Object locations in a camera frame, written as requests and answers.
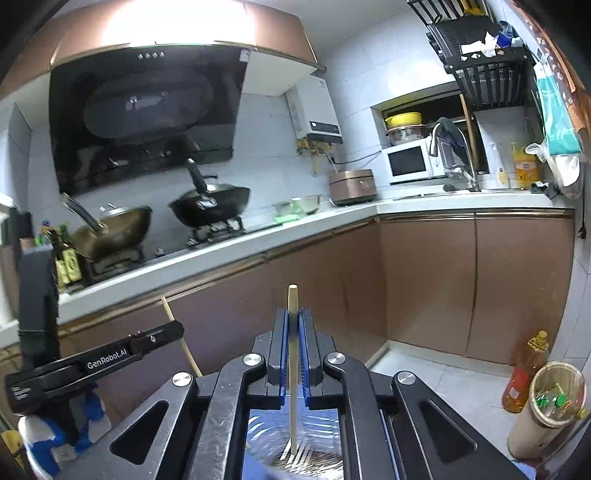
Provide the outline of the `chrome kitchen faucet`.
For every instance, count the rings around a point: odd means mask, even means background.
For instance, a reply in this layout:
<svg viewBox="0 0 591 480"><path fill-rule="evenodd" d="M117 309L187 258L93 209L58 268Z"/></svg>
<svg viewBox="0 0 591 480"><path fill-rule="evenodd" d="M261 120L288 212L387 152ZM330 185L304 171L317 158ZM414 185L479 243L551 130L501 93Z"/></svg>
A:
<svg viewBox="0 0 591 480"><path fill-rule="evenodd" d="M441 159L448 177L462 177L467 181L469 191L481 191L469 142L451 119L440 117L436 121L431 132L429 155Z"/></svg>

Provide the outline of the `clear plastic utensil holder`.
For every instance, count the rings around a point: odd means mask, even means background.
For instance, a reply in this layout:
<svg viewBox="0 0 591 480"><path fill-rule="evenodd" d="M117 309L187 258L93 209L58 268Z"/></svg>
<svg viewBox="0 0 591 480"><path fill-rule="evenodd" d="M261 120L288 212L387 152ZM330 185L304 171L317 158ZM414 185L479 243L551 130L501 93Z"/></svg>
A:
<svg viewBox="0 0 591 480"><path fill-rule="evenodd" d="M243 479L342 479L335 410L301 410L290 432L287 409L253 410L247 424Z"/></svg>

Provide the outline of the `olive oil bottle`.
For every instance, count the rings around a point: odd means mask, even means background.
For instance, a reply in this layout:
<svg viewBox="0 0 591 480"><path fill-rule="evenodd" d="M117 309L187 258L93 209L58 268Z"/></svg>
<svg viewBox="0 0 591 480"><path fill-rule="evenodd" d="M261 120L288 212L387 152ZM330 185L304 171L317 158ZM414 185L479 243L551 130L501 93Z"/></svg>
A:
<svg viewBox="0 0 591 480"><path fill-rule="evenodd" d="M60 228L54 227L50 230L50 240L55 256L58 286L63 290L71 283L82 279L77 253L74 248L64 241Z"/></svg>

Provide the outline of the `gas stove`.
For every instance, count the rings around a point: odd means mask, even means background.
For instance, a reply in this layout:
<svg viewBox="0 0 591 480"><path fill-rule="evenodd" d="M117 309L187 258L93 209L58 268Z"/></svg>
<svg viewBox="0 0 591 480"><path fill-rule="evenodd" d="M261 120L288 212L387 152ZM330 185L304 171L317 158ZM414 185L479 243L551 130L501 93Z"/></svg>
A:
<svg viewBox="0 0 591 480"><path fill-rule="evenodd" d="M166 260L176 254L208 247L245 234L242 219L235 217L196 229L184 229L179 236L167 243L143 243L111 254L100 261L92 262L79 257L81 284L86 287L135 270L144 264Z"/></svg>

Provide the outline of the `cooking oil bottle on floor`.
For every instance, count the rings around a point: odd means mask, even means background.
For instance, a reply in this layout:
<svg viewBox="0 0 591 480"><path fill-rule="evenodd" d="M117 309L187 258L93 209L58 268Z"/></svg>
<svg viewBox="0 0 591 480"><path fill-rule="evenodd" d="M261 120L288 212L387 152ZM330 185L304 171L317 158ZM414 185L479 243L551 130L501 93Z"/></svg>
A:
<svg viewBox="0 0 591 480"><path fill-rule="evenodd" d="M548 333L540 330L518 353L512 376L502 396L502 406L507 412L517 414L523 410L531 381L547 363L548 355Z"/></svg>

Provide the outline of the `black wok with lid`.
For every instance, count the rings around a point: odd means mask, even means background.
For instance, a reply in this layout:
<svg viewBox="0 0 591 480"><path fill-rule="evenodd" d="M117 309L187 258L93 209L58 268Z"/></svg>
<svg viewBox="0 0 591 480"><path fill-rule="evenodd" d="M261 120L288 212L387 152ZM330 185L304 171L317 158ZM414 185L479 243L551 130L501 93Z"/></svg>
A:
<svg viewBox="0 0 591 480"><path fill-rule="evenodd" d="M250 189L232 184L208 185L197 163L188 158L185 162L193 189L172 201L168 207L185 226L197 229L206 225L240 219L249 203Z"/></svg>

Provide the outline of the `beige trash bin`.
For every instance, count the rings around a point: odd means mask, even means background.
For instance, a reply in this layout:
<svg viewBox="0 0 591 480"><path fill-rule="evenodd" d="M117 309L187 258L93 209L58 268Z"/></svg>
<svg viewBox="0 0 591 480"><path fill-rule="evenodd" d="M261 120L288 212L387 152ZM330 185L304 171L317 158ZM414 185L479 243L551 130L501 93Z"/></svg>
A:
<svg viewBox="0 0 591 480"><path fill-rule="evenodd" d="M586 399L586 382L575 366L547 363L530 383L525 406L508 437L509 453L519 460L541 457L566 427L583 418Z"/></svg>

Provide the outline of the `metal tray on counter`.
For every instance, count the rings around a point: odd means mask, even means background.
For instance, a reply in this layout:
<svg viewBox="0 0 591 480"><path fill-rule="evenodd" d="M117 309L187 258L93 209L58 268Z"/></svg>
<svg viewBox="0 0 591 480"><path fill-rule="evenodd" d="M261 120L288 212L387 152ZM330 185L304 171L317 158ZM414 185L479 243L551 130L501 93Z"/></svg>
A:
<svg viewBox="0 0 591 480"><path fill-rule="evenodd" d="M294 197L287 201L277 202L273 205L277 216L297 215L305 216L315 214L320 209L321 195L308 195Z"/></svg>

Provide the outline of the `black range hood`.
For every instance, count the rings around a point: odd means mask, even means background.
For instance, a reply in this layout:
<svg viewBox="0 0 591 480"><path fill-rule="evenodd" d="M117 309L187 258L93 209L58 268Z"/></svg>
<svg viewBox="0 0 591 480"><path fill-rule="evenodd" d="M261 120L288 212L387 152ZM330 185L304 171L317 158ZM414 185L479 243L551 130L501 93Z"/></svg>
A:
<svg viewBox="0 0 591 480"><path fill-rule="evenodd" d="M250 52L173 45L103 52L50 74L58 188L70 196L148 173L231 160Z"/></svg>

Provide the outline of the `brown rice cooker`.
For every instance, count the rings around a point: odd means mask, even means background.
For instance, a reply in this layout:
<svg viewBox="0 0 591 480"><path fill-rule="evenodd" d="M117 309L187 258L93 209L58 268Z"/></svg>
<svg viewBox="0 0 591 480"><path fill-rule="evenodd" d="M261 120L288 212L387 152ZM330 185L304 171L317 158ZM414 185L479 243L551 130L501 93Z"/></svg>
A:
<svg viewBox="0 0 591 480"><path fill-rule="evenodd" d="M335 206L373 201L378 197L371 169L349 170L329 175L329 199Z"/></svg>

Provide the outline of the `white microwave oven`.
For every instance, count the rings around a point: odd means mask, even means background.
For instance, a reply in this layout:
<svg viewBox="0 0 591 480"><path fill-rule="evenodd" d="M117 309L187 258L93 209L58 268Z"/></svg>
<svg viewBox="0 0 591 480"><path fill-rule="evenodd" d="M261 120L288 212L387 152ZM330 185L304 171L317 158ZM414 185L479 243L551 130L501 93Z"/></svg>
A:
<svg viewBox="0 0 591 480"><path fill-rule="evenodd" d="M445 177L442 159L429 154L429 145L430 140L422 138L384 149L382 158L389 174L389 183Z"/></svg>

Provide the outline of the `white water heater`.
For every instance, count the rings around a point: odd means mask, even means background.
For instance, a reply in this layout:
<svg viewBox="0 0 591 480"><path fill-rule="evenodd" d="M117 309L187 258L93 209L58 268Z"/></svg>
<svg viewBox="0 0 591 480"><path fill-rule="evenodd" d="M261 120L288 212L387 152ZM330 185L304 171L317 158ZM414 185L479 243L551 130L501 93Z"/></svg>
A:
<svg viewBox="0 0 591 480"><path fill-rule="evenodd" d="M304 77L286 92L295 138L342 144L342 132L325 80Z"/></svg>

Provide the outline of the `yellow oil bottle on counter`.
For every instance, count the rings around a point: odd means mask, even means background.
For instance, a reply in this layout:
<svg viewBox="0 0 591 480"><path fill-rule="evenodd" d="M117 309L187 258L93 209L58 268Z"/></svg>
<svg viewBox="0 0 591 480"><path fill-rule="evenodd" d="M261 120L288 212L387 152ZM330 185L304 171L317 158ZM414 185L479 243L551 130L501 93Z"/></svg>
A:
<svg viewBox="0 0 591 480"><path fill-rule="evenodd" d="M517 142L511 143L511 149L517 184L522 189L529 189L541 180L537 157L528 154Z"/></svg>

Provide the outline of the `yellow bowl on shelf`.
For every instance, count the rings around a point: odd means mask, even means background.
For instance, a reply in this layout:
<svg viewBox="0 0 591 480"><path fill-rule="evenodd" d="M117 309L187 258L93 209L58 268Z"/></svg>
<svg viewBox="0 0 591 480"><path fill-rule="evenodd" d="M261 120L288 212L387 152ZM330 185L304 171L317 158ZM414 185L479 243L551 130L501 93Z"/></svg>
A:
<svg viewBox="0 0 591 480"><path fill-rule="evenodd" d="M422 114L420 112L399 113L386 118L385 123L388 129L421 125L423 123Z"/></svg>

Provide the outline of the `black wall dish rack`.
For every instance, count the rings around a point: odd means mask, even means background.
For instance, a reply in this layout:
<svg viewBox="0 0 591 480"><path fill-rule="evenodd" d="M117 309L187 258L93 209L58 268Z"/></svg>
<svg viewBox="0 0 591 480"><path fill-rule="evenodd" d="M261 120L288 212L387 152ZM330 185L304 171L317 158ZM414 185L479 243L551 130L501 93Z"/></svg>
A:
<svg viewBox="0 0 591 480"><path fill-rule="evenodd" d="M493 21L483 1L410 1L408 6L473 110L523 104L531 55Z"/></svg>

